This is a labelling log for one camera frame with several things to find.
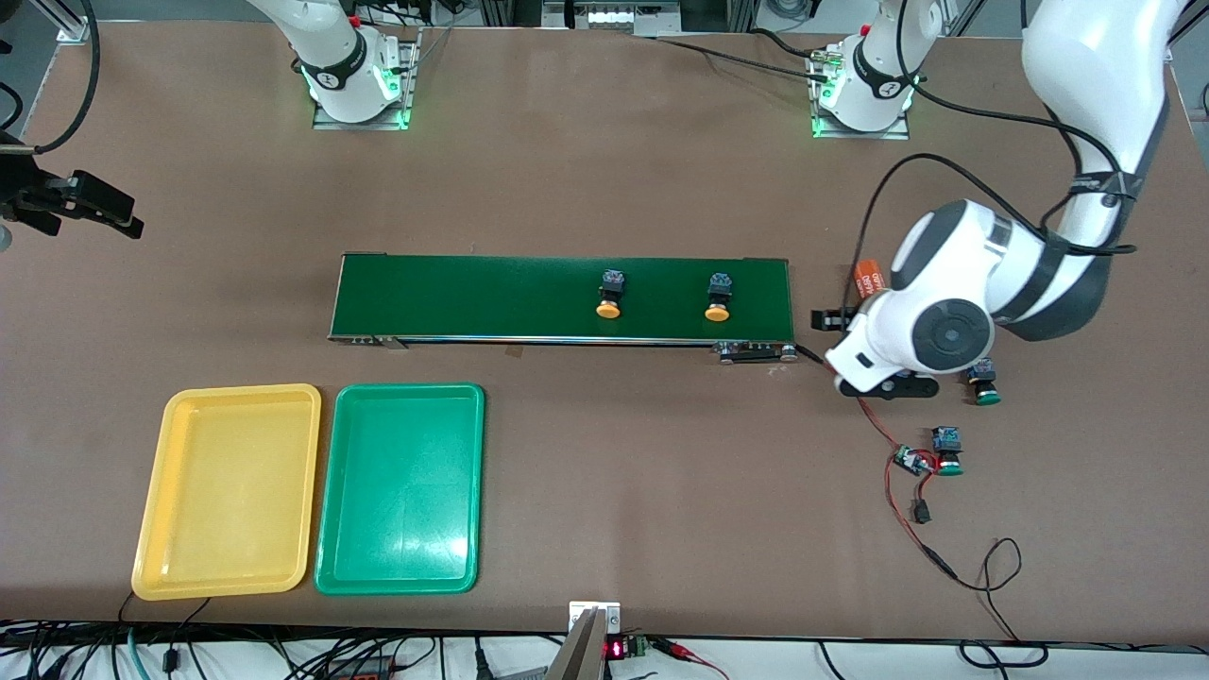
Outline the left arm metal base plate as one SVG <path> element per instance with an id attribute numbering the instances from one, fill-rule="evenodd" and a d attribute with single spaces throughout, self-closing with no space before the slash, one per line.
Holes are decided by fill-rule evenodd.
<path id="1" fill-rule="evenodd" d="M 864 139 L 864 142 L 908 142 L 910 121 L 908 111 L 912 108 L 912 91 L 902 96 L 902 102 L 895 113 L 893 123 L 883 129 L 857 129 L 841 122 L 835 113 L 827 106 L 835 98 L 843 85 L 843 54 L 837 51 L 840 44 L 831 44 L 826 50 L 811 50 L 804 58 L 808 73 L 825 75 L 822 83 L 810 85 L 810 120 L 812 138 L 825 139 Z"/>

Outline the grey metal bar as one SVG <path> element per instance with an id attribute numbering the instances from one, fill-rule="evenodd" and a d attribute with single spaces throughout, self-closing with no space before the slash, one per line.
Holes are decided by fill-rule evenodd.
<path id="1" fill-rule="evenodd" d="M 604 680 L 604 612 L 583 613 L 540 680 Z"/>

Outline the green belt mini conveyor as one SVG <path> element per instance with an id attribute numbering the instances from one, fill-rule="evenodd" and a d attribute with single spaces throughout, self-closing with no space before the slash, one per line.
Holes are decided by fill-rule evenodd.
<path id="1" fill-rule="evenodd" d="M 596 315 L 607 267 L 621 317 Z M 730 317 L 704 316 L 708 280 L 733 280 Z M 328 338 L 354 346 L 520 344 L 708 348 L 725 365 L 793 362 L 789 263 L 779 259 L 439 257 L 347 253 Z"/>

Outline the green plastic tray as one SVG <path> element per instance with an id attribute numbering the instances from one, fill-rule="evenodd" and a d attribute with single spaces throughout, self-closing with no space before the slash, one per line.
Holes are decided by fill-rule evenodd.
<path id="1" fill-rule="evenodd" d="M 444 597 L 478 581 L 486 393 L 349 384 L 332 409 L 314 584 L 325 597 Z"/>

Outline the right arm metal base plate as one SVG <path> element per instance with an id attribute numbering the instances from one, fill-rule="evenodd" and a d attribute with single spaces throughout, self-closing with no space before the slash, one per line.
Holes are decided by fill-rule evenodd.
<path id="1" fill-rule="evenodd" d="M 409 129 L 420 44 L 351 25 L 346 56 L 326 67 L 297 60 L 314 100 L 314 129 Z"/>

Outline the small metal mounting bracket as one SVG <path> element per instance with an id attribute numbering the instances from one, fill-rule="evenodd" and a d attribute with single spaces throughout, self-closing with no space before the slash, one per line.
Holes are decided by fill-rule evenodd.
<path id="1" fill-rule="evenodd" d="M 567 629 L 573 629 L 583 613 L 596 610 L 604 612 L 604 628 L 608 635 L 617 636 L 621 632 L 621 604 L 604 600 L 571 600 Z"/>

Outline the yellow plastic tray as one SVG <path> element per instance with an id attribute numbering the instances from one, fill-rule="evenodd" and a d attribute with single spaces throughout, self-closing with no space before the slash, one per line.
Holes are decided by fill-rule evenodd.
<path id="1" fill-rule="evenodd" d="M 290 590 L 310 555 L 322 396 L 178 392 L 162 417 L 131 586 L 149 603 Z"/>

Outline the white device behind table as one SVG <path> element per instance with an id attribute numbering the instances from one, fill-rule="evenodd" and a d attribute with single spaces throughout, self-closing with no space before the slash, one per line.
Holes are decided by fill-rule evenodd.
<path id="1" fill-rule="evenodd" d="M 540 0 L 540 27 L 664 36 L 682 31 L 678 0 Z"/>

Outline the red clip lead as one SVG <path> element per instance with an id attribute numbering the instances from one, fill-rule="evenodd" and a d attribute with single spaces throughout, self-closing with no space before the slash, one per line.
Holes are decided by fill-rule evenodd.
<path id="1" fill-rule="evenodd" d="M 673 661 L 684 662 L 692 665 L 700 665 L 708 668 L 710 672 L 716 672 L 723 680 L 731 680 L 731 678 L 721 669 L 717 664 L 704 659 L 696 653 L 693 653 L 690 649 L 682 644 L 670 641 L 667 636 L 646 636 L 647 642 L 652 649 L 656 650 L 658 653 L 669 655 Z"/>

